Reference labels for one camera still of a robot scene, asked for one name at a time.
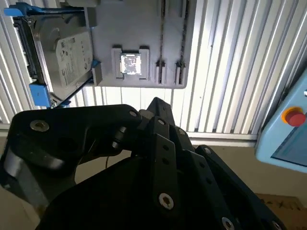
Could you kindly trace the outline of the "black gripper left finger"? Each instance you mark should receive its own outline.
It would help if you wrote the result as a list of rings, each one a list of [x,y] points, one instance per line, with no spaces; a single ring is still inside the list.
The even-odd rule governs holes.
[[[148,109],[129,105],[17,114],[4,150],[4,188],[34,207],[127,158],[151,159]]]

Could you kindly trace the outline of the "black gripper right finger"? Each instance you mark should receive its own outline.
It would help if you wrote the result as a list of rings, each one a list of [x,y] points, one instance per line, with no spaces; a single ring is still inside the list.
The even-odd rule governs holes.
[[[148,106],[155,205],[170,230],[283,230],[281,220],[208,146],[193,147],[171,106]]]

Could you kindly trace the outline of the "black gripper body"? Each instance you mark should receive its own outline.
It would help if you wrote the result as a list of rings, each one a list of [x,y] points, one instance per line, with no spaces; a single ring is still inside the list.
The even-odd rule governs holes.
[[[213,230],[198,183],[167,157],[127,158],[57,196],[40,230]]]

